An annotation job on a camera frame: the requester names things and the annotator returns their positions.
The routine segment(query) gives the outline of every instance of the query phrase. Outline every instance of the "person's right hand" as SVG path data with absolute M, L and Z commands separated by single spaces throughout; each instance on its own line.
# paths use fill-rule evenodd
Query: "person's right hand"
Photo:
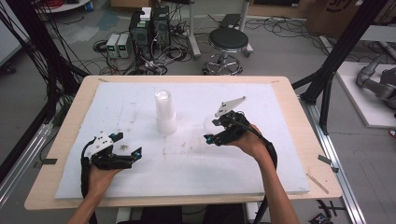
M 262 134 L 256 125 L 250 124 L 250 127 L 256 130 L 259 134 Z M 268 150 L 265 147 L 264 142 L 251 131 L 246 131 L 242 137 L 229 143 L 228 146 L 241 148 L 242 151 L 253 157 L 256 161 L 263 159 L 264 157 L 269 157 Z

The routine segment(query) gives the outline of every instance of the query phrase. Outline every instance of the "gray robotic arm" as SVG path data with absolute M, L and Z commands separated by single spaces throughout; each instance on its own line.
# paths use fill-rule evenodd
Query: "gray robotic arm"
M 396 67 L 382 72 L 379 83 L 370 79 L 380 62 L 381 58 L 378 56 L 367 66 L 363 67 L 358 73 L 356 84 L 359 87 L 372 91 L 388 107 L 396 109 Z

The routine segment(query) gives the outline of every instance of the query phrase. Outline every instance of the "gray floor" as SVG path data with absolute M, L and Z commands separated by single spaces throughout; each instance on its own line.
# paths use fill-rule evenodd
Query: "gray floor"
M 128 13 L 116 13 L 127 16 Z M 77 10 L 74 13 L 59 15 L 59 21 L 76 21 L 83 26 L 100 26 L 99 32 L 88 42 L 77 42 L 71 45 L 73 51 L 81 60 L 89 60 L 101 55 L 92 51 L 95 41 L 106 39 L 110 32 L 127 30 L 127 20 L 114 20 L 109 10 L 98 9 L 92 13 Z M 196 27 L 208 17 L 196 19 Z M 215 27 L 215 22 L 206 22 L 204 27 Z M 201 29 L 200 33 L 212 30 Z M 246 58 L 242 53 L 235 56 L 240 59 L 244 67 L 241 76 L 284 76 L 290 82 L 306 77 L 320 68 L 326 60 L 321 49 L 314 47 L 312 39 L 305 37 L 279 37 L 265 29 L 255 30 L 246 28 L 249 42 L 254 53 Z M 202 57 L 185 63 L 172 63 L 167 66 L 166 75 L 201 75 L 205 59 L 215 53 L 207 44 L 207 35 L 198 35 L 197 40 Z M 375 53 L 360 43 L 354 54 L 373 57 Z M 17 68 L 15 74 L 0 74 L 0 161 L 3 161 L 8 152 L 15 146 L 21 135 L 36 114 L 46 102 L 45 83 L 35 70 L 30 59 L 23 52 L 15 55 L 11 61 Z M 98 74 L 100 69 L 95 64 L 88 66 L 93 73 Z M 396 160 L 395 139 L 389 137 L 386 129 L 366 128 L 353 107 L 338 78 L 334 79 L 332 100 L 329 114 L 329 132 L 334 147 L 340 157 L 347 178 L 355 192 L 361 210 L 367 223 L 392 223 L 396 218 L 396 172 L 393 161 Z M 50 144 L 43 150 L 43 155 L 49 150 Z M 24 174 L 18 186 L 9 196 L 6 204 L 0 211 L 0 223 L 53 223 L 66 222 L 73 213 L 73 209 L 54 211 L 27 211 L 23 204 L 39 172 L 32 164 Z M 342 199 L 333 200 L 334 206 L 344 207 Z M 301 222 L 307 222 L 315 215 L 323 212 L 318 208 L 316 201 L 293 202 Z M 186 212 L 197 211 L 201 206 L 185 207 Z M 349 223 L 345 211 L 336 211 L 334 223 Z M 117 214 L 115 208 L 101 208 L 98 210 L 101 223 L 114 223 Z M 189 223 L 198 223 L 202 214 L 185 216 Z

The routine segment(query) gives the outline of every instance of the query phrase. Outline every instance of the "white power supply box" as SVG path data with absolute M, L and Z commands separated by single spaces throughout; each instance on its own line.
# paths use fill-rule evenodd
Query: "white power supply box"
M 111 35 L 108 39 L 107 46 L 107 54 L 109 58 L 119 58 L 119 48 L 117 47 L 117 43 L 119 42 L 120 35 Z
M 127 34 L 121 34 L 118 42 L 119 54 L 121 58 L 129 58 L 132 52 L 131 36 Z

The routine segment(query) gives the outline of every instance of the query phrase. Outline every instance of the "black stool seat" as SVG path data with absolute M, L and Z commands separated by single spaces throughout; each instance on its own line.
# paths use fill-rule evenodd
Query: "black stool seat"
M 241 51 L 248 45 L 248 36 L 234 28 L 219 28 L 210 33 L 209 43 L 221 50 Z

